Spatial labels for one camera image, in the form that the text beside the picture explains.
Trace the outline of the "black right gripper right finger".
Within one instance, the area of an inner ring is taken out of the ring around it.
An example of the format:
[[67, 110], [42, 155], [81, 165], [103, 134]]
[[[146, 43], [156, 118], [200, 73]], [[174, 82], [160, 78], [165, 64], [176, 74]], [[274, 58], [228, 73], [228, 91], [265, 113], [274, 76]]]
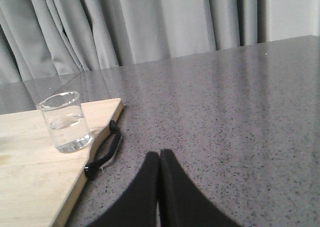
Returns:
[[185, 173], [174, 152], [160, 152], [159, 212], [163, 227], [238, 227]]

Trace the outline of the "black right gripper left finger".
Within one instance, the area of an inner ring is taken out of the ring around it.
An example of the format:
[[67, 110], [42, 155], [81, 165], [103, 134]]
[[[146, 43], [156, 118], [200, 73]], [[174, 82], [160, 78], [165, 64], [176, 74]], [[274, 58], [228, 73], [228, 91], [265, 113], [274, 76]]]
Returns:
[[159, 154], [150, 151], [128, 188], [90, 227], [155, 227]]

